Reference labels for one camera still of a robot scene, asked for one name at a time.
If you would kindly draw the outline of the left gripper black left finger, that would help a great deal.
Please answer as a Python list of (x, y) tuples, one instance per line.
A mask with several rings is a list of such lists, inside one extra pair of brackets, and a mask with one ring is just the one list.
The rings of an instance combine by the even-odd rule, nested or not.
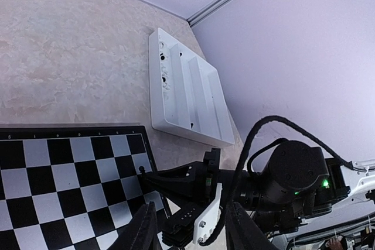
[(158, 249), (157, 227), (154, 203), (144, 204), (111, 245), (111, 249)]

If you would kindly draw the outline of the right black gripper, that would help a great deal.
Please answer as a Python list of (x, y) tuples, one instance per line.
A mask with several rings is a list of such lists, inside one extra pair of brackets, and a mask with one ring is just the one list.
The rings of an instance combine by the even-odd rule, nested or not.
[(162, 242), (185, 247), (193, 240), (194, 222), (214, 199), (219, 175), (221, 150), (213, 148), (195, 161), (174, 169), (142, 174), (141, 182), (179, 206), (179, 211), (162, 227)]

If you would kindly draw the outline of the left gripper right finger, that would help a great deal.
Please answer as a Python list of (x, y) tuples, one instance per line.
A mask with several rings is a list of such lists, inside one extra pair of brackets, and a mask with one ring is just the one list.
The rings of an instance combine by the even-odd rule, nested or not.
[(257, 227), (245, 209), (237, 202), (230, 202), (227, 205), (225, 231), (227, 249), (277, 249)]

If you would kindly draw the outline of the black pawn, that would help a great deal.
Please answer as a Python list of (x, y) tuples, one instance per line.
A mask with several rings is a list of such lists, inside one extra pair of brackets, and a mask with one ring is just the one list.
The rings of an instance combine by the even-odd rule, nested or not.
[(145, 168), (144, 168), (143, 166), (140, 166), (140, 167), (139, 167), (139, 171), (140, 171), (142, 174), (144, 174), (144, 173), (145, 173)]

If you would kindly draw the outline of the black grey chessboard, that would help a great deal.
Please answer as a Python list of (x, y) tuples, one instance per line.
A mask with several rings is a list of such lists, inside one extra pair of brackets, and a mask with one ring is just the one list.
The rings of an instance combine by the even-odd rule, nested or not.
[(1, 129), (1, 248), (107, 249), (146, 203), (163, 224), (140, 167), (156, 169), (143, 126)]

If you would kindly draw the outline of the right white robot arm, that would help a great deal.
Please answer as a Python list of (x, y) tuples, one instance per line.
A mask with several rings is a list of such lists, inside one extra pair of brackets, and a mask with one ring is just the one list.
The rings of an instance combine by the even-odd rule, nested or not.
[[(270, 152), (261, 172), (250, 153), (262, 126), (279, 122), (310, 139), (313, 146), (279, 138), (260, 149)], [(170, 199), (179, 211), (162, 226), (162, 241), (182, 248), (212, 244), (225, 230), (231, 249), (267, 249), (267, 233), (298, 231), (308, 220), (344, 206), (374, 201), (374, 162), (348, 162), (297, 124), (278, 115), (259, 120), (249, 132), (234, 170), (219, 167), (221, 151), (174, 169), (147, 172), (145, 185)]]

